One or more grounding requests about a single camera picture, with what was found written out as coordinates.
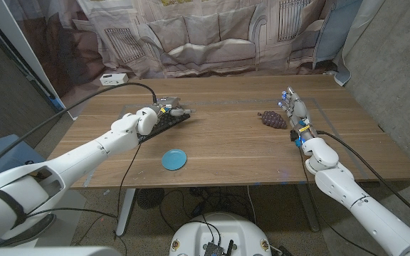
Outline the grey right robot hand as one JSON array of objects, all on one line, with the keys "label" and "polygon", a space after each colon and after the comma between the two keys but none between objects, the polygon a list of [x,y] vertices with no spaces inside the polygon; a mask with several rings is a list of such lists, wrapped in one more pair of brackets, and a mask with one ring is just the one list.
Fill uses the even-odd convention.
[{"label": "grey right robot hand", "polygon": [[281,101],[278,106],[285,111],[292,127],[290,139],[297,146],[301,146],[307,140],[315,138],[317,132],[312,127],[310,113],[305,103],[300,99],[298,94],[288,87],[282,91]]}]

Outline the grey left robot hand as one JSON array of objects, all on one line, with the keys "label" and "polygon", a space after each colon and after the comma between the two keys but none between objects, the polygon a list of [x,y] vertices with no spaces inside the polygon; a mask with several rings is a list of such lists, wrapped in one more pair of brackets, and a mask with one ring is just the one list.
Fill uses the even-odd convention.
[{"label": "grey left robot hand", "polygon": [[179,104],[179,97],[161,97],[157,99],[156,106],[158,106],[159,111],[157,116],[161,117],[164,114],[170,114],[173,117],[180,117],[185,114],[195,113],[194,109],[184,109]]}]

